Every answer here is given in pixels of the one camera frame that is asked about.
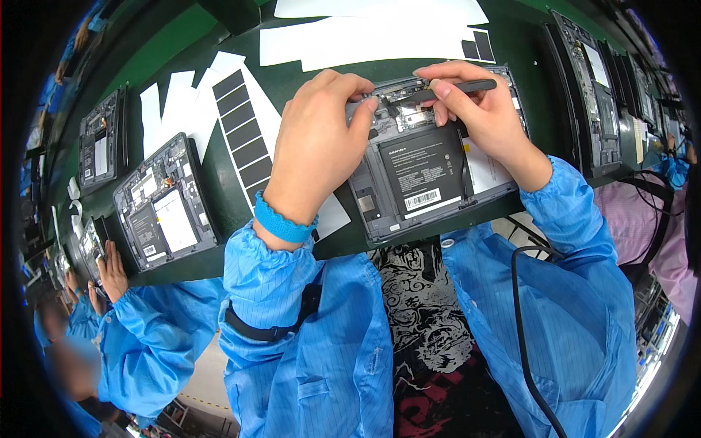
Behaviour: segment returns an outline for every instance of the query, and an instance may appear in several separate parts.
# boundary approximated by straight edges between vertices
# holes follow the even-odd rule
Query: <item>black strap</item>
[[[271,327],[270,329],[257,329],[251,327],[241,320],[233,311],[231,304],[226,309],[224,318],[226,322],[233,327],[234,330],[243,336],[254,339],[256,341],[277,342],[284,338],[286,334],[293,331],[297,333],[302,326],[302,322],[319,309],[319,300],[321,299],[321,285],[306,285],[302,292],[302,306],[299,309],[297,322],[289,327]]]
[[[664,186],[661,186],[655,182],[650,182],[646,179],[638,179],[634,177],[622,179],[621,182],[625,182],[626,184],[636,186],[638,189],[646,191],[652,196],[661,199],[661,210],[663,212],[666,212],[666,214],[662,214],[662,217],[660,218],[660,223],[657,229],[655,230],[652,243],[650,244],[650,248],[645,254],[643,260],[639,263],[623,264],[620,266],[620,269],[628,277],[628,279],[634,286],[638,283],[638,281],[642,279],[643,274],[647,272],[648,265],[662,247],[662,241],[665,239],[667,227],[669,226],[669,217],[672,214],[672,202],[674,201],[674,189],[672,188],[672,185],[669,183],[669,181],[664,175],[661,175],[657,172],[652,172],[650,170],[640,170],[638,171],[638,173],[651,174],[659,178],[662,181],[662,183],[664,183]]]

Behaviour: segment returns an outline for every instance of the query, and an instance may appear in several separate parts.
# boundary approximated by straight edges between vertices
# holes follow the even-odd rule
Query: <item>battery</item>
[[[129,216],[132,233],[137,238],[139,255],[153,261],[166,255],[165,237],[158,225],[156,211],[151,203]]]
[[[457,129],[443,127],[379,147],[397,207],[405,218],[464,198],[461,146]]]

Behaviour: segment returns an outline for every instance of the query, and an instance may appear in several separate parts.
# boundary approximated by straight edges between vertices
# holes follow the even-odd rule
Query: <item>blue wristband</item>
[[[297,225],[285,219],[280,213],[276,213],[267,202],[263,200],[263,191],[256,192],[256,206],[254,214],[258,223],[278,239],[290,243],[304,243],[319,224],[319,215],[314,218],[310,226]]]

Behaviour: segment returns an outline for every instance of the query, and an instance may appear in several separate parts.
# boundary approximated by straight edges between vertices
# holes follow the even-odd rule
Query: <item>barcode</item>
[[[440,200],[440,189],[434,189],[424,192],[421,195],[407,198],[404,200],[404,204],[407,206],[407,211],[412,211],[422,205],[431,204],[437,200]]]

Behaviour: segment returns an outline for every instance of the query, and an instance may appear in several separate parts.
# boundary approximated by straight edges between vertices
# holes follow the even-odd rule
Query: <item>battery label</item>
[[[401,213],[462,196],[462,153],[456,130],[436,130],[381,146],[380,154]]]

